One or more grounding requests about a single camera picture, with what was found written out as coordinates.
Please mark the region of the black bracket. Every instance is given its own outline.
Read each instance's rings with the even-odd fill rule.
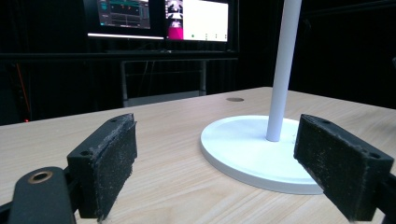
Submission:
[[[393,158],[334,123],[301,115],[294,158],[349,221],[371,221],[376,208],[396,223]]]
[[[0,223],[76,223],[107,217],[137,157],[133,114],[106,121],[67,156],[68,166],[44,167],[20,178]]]

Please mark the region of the light wood tabletop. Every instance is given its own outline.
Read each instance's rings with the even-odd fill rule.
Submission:
[[[134,113],[137,159],[104,223],[349,223],[325,195],[258,189],[204,158],[200,136],[207,125],[268,116],[271,94],[258,88],[1,126],[0,204],[12,200],[20,177],[41,167],[65,168],[67,154],[106,120]],[[301,114],[328,119],[396,158],[395,110],[289,91],[285,118]],[[383,216],[377,209],[373,223]]]

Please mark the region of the monitor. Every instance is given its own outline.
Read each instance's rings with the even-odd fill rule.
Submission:
[[[164,39],[163,0],[84,0],[89,37]]]
[[[164,0],[166,38],[227,42],[227,0]]]

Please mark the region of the black wall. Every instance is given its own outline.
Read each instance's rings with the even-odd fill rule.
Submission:
[[[396,1],[303,1],[290,89],[396,108]]]
[[[395,2],[304,0],[290,89],[396,108]],[[240,57],[237,63],[208,65],[208,94],[273,84],[283,0],[235,3],[239,18],[233,27],[239,32],[233,43],[239,44]],[[213,43],[88,39],[81,0],[7,0],[1,2],[0,12],[0,51],[5,53],[229,48]],[[143,72],[146,65],[149,76]],[[118,62],[21,63],[3,68],[2,76],[11,81],[2,89],[16,92],[20,120],[121,107]],[[141,74],[128,77],[130,97],[198,87],[198,63],[141,63],[127,69],[129,74]],[[14,81],[19,76],[29,97],[27,116],[21,83]]]

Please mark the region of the screw hole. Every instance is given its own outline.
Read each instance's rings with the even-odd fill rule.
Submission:
[[[373,152],[370,152],[369,155],[370,155],[371,157],[375,158],[375,159],[381,158],[378,154],[373,153]]]
[[[42,171],[30,176],[28,182],[31,184],[39,184],[50,179],[51,177],[52,177],[51,171]]]
[[[79,153],[79,155],[81,155],[81,156],[91,156],[92,152],[90,152],[90,151],[82,151],[82,152]]]

